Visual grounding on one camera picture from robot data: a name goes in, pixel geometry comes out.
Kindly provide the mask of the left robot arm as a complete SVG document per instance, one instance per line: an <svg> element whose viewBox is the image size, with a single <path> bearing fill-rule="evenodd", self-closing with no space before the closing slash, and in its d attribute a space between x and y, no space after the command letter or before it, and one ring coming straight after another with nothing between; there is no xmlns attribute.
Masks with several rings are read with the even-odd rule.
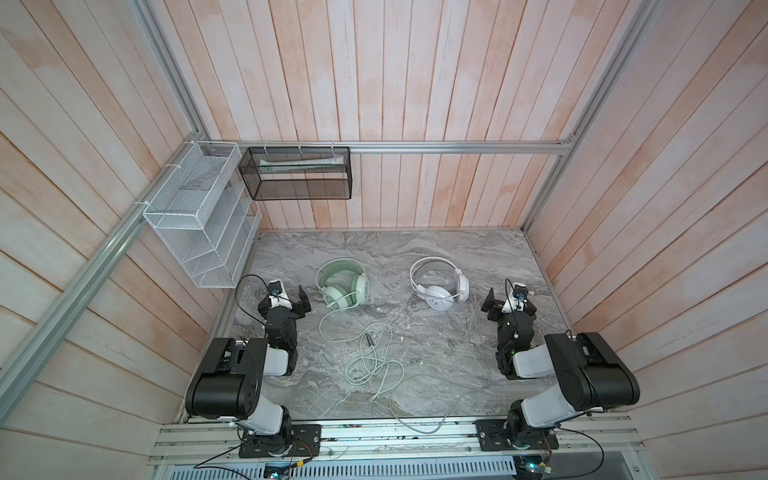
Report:
<svg viewBox="0 0 768 480"><path fill-rule="evenodd" d="M319 454L322 427L293 425L289 410L262 393L266 377L290 376L295 370L296 321L311 311L309 298L300 289L299 300L290 300L277 280L268 284L258 310L265 336L213 339L185 395L186 412L234 425L241 436L241 458L312 458Z"/></svg>

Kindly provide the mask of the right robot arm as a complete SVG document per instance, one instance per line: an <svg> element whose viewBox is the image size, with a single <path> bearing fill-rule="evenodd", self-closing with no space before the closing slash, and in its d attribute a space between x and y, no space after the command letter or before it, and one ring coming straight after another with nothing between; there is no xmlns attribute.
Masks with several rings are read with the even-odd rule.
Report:
<svg viewBox="0 0 768 480"><path fill-rule="evenodd" d="M537 308L525 285L508 284L504 299L490 290L481 310L497 323L496 361L504 377L556 379L545 391L513 402L504 420L476 421L481 450L555 450L555 430L563 422L639 401L636 377L601 334L547 334L543 344L532 345Z"/></svg>

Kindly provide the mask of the green headphones with cable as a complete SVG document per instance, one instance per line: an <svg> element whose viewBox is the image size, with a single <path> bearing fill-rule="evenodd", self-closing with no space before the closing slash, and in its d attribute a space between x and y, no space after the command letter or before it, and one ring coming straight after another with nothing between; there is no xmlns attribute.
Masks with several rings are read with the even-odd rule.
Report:
<svg viewBox="0 0 768 480"><path fill-rule="evenodd" d="M394 332L388 324L375 321L345 337L331 336L324 329L330 316L351 314L368 302L370 275L366 267L349 257L332 259L318 269L315 284L328 309L318 323L320 337L331 344L358 343L357 355L344 368L345 381L362 387L377 379L379 385L369 397L370 402L393 392L405 379L405 366L390 356Z"/></svg>

